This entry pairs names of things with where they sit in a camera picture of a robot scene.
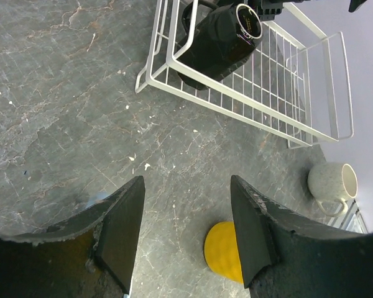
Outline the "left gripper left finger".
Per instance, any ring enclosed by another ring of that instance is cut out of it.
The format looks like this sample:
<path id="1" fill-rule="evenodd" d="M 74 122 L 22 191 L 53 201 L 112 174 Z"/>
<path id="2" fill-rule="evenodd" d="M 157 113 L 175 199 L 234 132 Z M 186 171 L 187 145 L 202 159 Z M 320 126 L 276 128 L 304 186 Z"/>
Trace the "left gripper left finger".
<path id="1" fill-rule="evenodd" d="M 43 233 L 9 242 L 6 294 L 129 293 L 144 199 L 136 176 Z"/>

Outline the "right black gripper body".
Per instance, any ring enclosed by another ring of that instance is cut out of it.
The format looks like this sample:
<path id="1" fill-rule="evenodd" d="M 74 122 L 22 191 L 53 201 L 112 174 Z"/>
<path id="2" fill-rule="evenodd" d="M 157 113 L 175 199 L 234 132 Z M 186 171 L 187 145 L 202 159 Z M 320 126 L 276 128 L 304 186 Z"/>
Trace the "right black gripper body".
<path id="1" fill-rule="evenodd" d="M 283 10 L 282 0 L 248 0 L 247 4 L 255 10 L 260 20 L 274 20 Z"/>

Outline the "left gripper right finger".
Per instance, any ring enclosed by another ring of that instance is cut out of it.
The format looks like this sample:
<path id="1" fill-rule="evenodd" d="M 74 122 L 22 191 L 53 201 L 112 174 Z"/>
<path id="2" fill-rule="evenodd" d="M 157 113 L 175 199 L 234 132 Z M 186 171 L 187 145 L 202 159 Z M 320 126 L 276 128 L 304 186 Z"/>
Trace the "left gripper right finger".
<path id="1" fill-rule="evenodd" d="M 242 280 L 248 289 L 370 289 L 373 241 L 302 216 L 231 176 Z"/>

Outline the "yellow mug black handle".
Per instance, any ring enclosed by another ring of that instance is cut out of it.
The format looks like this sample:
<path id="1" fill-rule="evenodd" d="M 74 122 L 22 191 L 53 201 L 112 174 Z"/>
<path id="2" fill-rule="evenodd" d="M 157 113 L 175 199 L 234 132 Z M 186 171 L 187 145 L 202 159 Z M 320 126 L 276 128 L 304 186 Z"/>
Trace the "yellow mug black handle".
<path id="1" fill-rule="evenodd" d="M 234 223 L 216 223 L 206 235 L 204 257 L 212 272 L 243 284 Z"/>

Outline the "black cup white interior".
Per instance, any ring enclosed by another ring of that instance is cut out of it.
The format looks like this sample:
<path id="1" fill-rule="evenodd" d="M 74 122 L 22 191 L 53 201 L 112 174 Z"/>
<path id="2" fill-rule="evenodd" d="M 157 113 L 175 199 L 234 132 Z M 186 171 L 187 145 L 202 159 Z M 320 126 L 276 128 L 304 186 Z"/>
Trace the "black cup white interior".
<path id="1" fill-rule="evenodd" d="M 221 81 L 243 66 L 262 41 L 262 22 L 247 4 L 198 4 L 211 9 L 195 27 L 190 48 L 178 61 L 195 71 Z"/>

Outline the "white wire dish rack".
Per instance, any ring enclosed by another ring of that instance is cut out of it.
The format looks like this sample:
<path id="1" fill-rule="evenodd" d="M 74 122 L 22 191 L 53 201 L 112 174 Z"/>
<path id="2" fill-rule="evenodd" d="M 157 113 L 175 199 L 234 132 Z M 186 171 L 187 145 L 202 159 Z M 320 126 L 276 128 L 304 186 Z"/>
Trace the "white wire dish rack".
<path id="1" fill-rule="evenodd" d="M 286 139 L 289 148 L 354 135 L 351 83 L 342 32 L 324 33 L 296 5 L 284 13 L 299 32 L 263 23 L 263 39 L 245 65 L 213 81 L 180 62 L 193 32 L 181 25 L 183 1 L 158 1 L 149 54 L 135 91 L 161 89 Z"/>

